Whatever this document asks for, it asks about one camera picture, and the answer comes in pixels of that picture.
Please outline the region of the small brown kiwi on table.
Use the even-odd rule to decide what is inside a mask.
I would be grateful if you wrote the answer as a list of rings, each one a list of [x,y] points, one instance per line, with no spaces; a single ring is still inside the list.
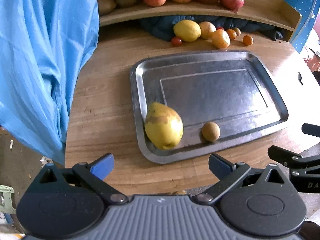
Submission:
[[[237,36],[241,35],[241,30],[239,28],[233,28],[233,30],[236,32]]]

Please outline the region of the orange persimmon fruit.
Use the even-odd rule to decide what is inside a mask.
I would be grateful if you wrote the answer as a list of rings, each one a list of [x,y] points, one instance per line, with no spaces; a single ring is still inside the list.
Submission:
[[[217,29],[215,32],[211,33],[210,39],[212,44],[218,49],[228,48],[231,42],[227,32],[223,29]]]

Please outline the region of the pale yellow round fruit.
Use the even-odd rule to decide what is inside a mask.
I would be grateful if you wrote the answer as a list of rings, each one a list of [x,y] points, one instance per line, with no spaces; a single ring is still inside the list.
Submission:
[[[208,21],[199,23],[201,29],[201,38],[204,40],[210,40],[212,33],[216,31],[215,25]]]

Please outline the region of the dark blue cloth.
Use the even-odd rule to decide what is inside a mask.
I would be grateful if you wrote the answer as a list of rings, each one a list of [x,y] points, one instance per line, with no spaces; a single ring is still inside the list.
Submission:
[[[216,27],[222,27],[225,30],[239,28],[245,33],[259,32],[269,39],[276,41],[285,37],[285,30],[269,24],[243,20],[240,18],[206,16],[206,15],[172,15],[143,18],[137,21],[139,27],[149,32],[156,38],[170,41],[174,36],[174,25],[182,20],[191,20],[196,23],[210,22]]]

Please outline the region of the wooden curved shelf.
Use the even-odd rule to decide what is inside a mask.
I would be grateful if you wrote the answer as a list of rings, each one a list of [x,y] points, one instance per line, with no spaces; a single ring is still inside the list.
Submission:
[[[171,15],[209,15],[240,18],[261,22],[285,29],[285,41],[292,41],[297,30],[301,14],[284,0],[245,0],[244,6],[237,12],[228,10],[218,4],[206,5],[195,1],[186,4],[166,1],[161,7],[150,7],[144,3],[115,9],[111,13],[100,16],[100,26],[137,20],[141,18]]]

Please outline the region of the light blue cloth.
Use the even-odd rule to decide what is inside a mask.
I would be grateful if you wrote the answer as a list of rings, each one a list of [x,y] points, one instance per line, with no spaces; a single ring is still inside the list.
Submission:
[[[78,75],[98,33],[97,0],[1,0],[1,126],[60,164]]]

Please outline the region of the silver metal tray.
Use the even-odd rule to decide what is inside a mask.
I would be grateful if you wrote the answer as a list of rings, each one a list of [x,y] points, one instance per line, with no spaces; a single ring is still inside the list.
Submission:
[[[271,73],[246,50],[196,51],[143,59],[130,71],[136,135],[142,155],[169,164],[238,146],[287,126],[289,113]],[[160,150],[148,139],[144,121],[151,103],[173,108],[184,132],[171,150]],[[215,142],[202,128],[220,127]]]

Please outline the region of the green plastic crate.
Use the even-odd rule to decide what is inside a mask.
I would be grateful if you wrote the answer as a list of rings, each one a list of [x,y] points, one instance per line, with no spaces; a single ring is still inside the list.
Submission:
[[[1,212],[7,214],[15,214],[16,209],[12,205],[12,194],[14,189],[9,186],[0,185],[1,192]]]

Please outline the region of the yellow lemon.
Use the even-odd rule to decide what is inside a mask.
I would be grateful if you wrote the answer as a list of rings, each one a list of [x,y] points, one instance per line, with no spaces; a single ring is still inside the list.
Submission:
[[[194,21],[182,20],[174,25],[174,34],[184,42],[194,42],[201,36],[201,28]]]

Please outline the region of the dark red apple rightmost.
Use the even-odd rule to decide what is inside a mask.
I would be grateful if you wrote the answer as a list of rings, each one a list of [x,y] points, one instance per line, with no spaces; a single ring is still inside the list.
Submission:
[[[220,0],[223,7],[237,11],[244,6],[245,0]]]

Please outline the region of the yellow green pear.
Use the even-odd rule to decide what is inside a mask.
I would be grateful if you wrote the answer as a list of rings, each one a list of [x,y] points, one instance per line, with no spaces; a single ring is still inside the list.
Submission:
[[[175,148],[183,137],[179,114],[164,104],[153,102],[148,107],[144,128],[147,137],[160,150]]]

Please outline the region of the small brown kiwi on tray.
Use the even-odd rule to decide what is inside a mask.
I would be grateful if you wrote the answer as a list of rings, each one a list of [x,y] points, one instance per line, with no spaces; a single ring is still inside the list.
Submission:
[[[213,121],[206,122],[201,130],[204,139],[215,142],[220,137],[220,127]]]

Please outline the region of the brown potato left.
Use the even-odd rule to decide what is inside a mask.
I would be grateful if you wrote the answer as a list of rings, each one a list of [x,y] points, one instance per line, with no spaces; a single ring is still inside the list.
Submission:
[[[97,0],[99,15],[107,15],[116,8],[116,3],[114,0]]]

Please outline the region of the red cherry tomato front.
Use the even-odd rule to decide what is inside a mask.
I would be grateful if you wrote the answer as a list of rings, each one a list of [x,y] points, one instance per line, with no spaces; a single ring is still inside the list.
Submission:
[[[182,45],[182,40],[181,40],[181,38],[180,37],[178,37],[178,36],[175,36],[175,37],[173,37],[172,39],[171,39],[171,45],[173,46],[173,47],[179,47],[179,46],[181,46]]]

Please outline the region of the small orange tangerine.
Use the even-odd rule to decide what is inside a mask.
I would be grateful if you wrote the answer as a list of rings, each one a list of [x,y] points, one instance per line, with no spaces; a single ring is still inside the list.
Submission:
[[[246,46],[251,46],[254,43],[253,37],[250,35],[245,35],[242,41]]]
[[[233,29],[227,29],[226,32],[227,32],[229,39],[231,41],[237,38],[237,33]]]

